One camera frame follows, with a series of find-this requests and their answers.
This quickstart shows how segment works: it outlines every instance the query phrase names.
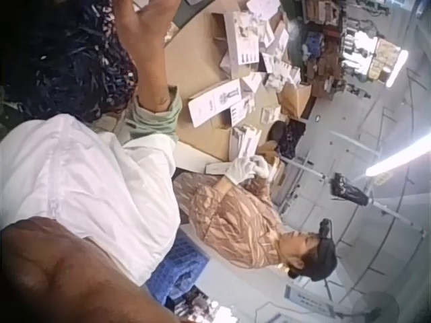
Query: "brown patterned blouse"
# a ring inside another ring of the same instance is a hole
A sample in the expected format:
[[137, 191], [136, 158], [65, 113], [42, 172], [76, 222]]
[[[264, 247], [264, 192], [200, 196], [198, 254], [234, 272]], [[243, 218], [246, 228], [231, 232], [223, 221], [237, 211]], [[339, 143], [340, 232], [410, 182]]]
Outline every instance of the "brown patterned blouse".
[[220, 256], [242, 268], [279, 263], [274, 243], [284, 232], [269, 196], [269, 185], [255, 179], [221, 197], [213, 189], [220, 176], [183, 173], [174, 181], [180, 208], [196, 233]]

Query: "person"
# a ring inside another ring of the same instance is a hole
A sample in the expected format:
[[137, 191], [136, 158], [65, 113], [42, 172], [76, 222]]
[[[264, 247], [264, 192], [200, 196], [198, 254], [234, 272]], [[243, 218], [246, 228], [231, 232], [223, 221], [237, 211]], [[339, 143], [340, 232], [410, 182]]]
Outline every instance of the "person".
[[[239, 185], [253, 174], [255, 179]], [[242, 268], [282, 264], [291, 278], [327, 278], [337, 266], [329, 222], [322, 221], [318, 234], [286, 232], [269, 196], [268, 175], [262, 156], [239, 158], [222, 178], [178, 175], [174, 192], [197, 236], [232, 264]]]
[[135, 13], [132, 0], [113, 1], [139, 74], [132, 140], [63, 114], [0, 143], [0, 321], [179, 322], [139, 288], [180, 223], [171, 175], [181, 100], [164, 61], [179, 4], [151, 0]]

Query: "ceiling light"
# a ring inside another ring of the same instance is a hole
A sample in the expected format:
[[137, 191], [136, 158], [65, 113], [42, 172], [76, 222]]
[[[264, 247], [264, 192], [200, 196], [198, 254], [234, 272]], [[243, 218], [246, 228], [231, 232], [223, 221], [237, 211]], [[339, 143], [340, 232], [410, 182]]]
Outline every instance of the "ceiling light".
[[407, 61], [408, 56], [409, 56], [409, 52], [405, 49], [403, 49], [399, 53], [397, 62], [393, 67], [391, 76], [389, 76], [388, 82], [386, 82], [386, 87], [391, 87], [393, 85], [393, 82], [397, 78], [398, 73], [400, 72], [401, 68], [404, 66], [405, 62]]
[[404, 165], [429, 151], [431, 151], [431, 133], [419, 139], [404, 150], [401, 150], [399, 153], [396, 153], [376, 165], [371, 166], [366, 170], [365, 175], [376, 176], [385, 173], [388, 170]]

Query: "table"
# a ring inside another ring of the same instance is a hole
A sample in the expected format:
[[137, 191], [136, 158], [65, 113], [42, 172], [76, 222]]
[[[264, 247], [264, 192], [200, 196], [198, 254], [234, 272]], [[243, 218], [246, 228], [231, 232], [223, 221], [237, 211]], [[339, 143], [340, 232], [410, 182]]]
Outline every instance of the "table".
[[[183, 111], [178, 118], [177, 134], [180, 141], [222, 161], [228, 161], [230, 127], [222, 125], [215, 116], [198, 128], [191, 122], [188, 98], [217, 84], [227, 77], [219, 68], [224, 54], [209, 32], [211, 12], [225, 12], [244, 8], [246, 0], [215, 0], [198, 13], [165, 49], [168, 82], [177, 85], [183, 100]], [[262, 85], [256, 93], [256, 106], [242, 123], [262, 130], [261, 143], [266, 140], [270, 124], [261, 124], [261, 109], [277, 104], [277, 95]]]

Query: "gloved hand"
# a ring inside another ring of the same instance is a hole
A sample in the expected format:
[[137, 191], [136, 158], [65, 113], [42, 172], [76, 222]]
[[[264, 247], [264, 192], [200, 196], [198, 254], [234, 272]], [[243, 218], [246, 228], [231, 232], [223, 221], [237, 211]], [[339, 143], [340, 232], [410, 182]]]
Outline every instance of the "gloved hand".
[[253, 172], [260, 178], [268, 178], [269, 176], [269, 165], [265, 158], [256, 155], [251, 157], [251, 161], [254, 163]]
[[249, 179], [256, 164], [250, 157], [236, 158], [224, 174], [233, 184], [238, 185]]

